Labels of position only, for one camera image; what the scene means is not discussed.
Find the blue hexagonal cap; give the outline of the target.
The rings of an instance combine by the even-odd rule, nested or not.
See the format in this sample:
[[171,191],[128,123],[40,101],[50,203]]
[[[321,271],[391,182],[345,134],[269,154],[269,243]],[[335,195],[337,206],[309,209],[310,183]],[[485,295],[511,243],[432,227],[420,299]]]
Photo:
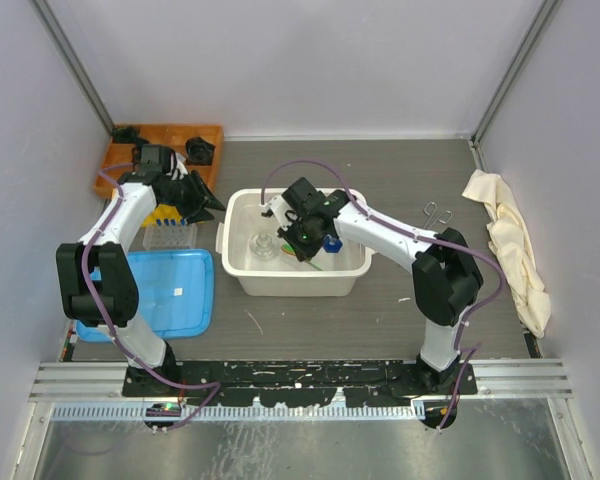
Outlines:
[[342,241],[334,236],[326,235],[323,239],[323,250],[328,254],[337,254],[343,247]]

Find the white plastic bin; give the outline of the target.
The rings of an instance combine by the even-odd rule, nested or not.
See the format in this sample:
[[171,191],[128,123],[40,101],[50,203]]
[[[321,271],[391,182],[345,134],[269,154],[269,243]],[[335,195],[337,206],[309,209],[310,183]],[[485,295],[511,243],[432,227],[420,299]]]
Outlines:
[[[337,254],[320,251],[308,262],[297,261],[289,245],[277,236],[279,225],[261,216],[260,191],[241,189],[231,195],[216,234],[216,252],[227,274],[236,278],[246,294],[265,297],[342,297],[371,266],[373,251],[346,241]],[[249,248],[249,240],[269,232],[279,244],[275,258],[262,260]]]

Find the metal crucible tongs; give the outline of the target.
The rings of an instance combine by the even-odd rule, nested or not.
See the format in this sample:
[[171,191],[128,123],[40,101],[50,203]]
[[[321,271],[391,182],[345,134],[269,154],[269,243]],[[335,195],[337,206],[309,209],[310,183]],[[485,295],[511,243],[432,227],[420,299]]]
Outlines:
[[431,229],[436,223],[446,225],[453,218],[453,214],[449,210],[438,211],[438,205],[431,201],[423,208],[423,213],[427,217],[423,229]]

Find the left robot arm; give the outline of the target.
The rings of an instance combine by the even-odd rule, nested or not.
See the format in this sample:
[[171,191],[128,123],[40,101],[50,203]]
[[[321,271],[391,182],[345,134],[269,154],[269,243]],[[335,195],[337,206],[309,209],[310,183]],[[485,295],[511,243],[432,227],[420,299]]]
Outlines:
[[139,290],[127,253],[144,220],[158,206],[177,210],[188,224],[211,221],[225,206],[182,156],[159,144],[140,147],[135,166],[112,179],[114,195],[96,224],[55,254],[64,314],[106,332],[125,356],[128,376],[158,396],[197,390],[181,380],[171,346],[155,334],[139,312]]

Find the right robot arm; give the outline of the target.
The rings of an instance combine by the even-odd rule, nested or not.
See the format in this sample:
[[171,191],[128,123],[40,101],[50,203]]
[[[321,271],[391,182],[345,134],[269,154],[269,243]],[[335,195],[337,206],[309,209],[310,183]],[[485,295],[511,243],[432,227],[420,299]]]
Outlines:
[[461,321],[484,284],[460,232],[437,234],[388,217],[348,189],[330,194],[306,178],[262,201],[262,215],[277,220],[277,235],[300,262],[312,260],[330,237],[379,253],[411,275],[416,306],[425,322],[416,358],[417,381],[429,393],[446,390],[460,363]]

